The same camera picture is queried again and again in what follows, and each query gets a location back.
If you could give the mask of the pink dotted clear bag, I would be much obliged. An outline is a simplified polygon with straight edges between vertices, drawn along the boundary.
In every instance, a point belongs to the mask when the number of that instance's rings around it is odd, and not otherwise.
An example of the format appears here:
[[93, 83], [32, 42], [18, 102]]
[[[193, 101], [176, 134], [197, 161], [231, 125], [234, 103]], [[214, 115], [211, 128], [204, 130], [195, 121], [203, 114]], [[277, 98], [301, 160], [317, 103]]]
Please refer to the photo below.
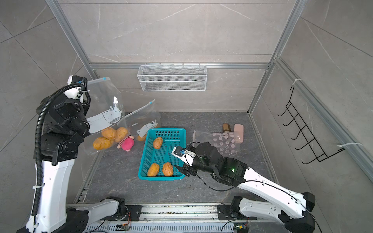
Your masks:
[[237, 133], [207, 133], [201, 131], [193, 132], [193, 141], [209, 142], [224, 157], [235, 156], [240, 151], [240, 145], [243, 142], [241, 136]]

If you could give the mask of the clear zipper bag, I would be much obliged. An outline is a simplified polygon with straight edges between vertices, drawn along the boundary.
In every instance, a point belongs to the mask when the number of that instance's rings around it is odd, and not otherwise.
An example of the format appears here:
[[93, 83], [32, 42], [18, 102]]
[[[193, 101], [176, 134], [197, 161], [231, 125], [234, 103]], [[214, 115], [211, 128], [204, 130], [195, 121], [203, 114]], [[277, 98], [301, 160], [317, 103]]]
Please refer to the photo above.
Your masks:
[[84, 152], [94, 155], [100, 150], [93, 146], [94, 141], [103, 138], [106, 129], [126, 128], [124, 101], [121, 92], [108, 77], [88, 82], [91, 97], [86, 119], [90, 125], [90, 135], [81, 144]]
[[150, 129], [161, 127], [161, 114], [155, 100], [125, 116], [127, 129], [137, 141], [145, 141]]

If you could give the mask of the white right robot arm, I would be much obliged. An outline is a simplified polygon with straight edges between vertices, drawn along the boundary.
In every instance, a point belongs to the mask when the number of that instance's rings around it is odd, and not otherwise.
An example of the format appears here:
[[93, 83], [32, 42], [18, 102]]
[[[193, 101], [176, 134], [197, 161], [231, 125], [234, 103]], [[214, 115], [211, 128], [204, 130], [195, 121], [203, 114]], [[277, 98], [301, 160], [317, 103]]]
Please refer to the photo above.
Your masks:
[[245, 163], [223, 157], [218, 149], [208, 142], [196, 147], [174, 147], [172, 155], [181, 161], [177, 169], [182, 174], [197, 176], [207, 172], [212, 179], [228, 186], [251, 192], [263, 201], [253, 201], [235, 196], [227, 211], [232, 220], [264, 218], [278, 221], [291, 233], [312, 233], [319, 227], [312, 214], [315, 196], [310, 192], [297, 193], [266, 179]]

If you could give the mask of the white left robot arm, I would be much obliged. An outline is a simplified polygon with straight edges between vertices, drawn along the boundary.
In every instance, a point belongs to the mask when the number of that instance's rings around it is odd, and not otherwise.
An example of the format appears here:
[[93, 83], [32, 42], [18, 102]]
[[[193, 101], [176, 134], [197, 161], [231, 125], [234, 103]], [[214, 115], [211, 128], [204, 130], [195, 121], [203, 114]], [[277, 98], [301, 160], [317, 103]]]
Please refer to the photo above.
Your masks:
[[35, 133], [37, 181], [32, 213], [19, 233], [82, 233], [98, 220], [127, 217], [122, 198], [109, 197], [85, 208], [67, 208], [67, 191], [78, 148], [89, 136], [87, 91], [54, 93], [37, 109]]

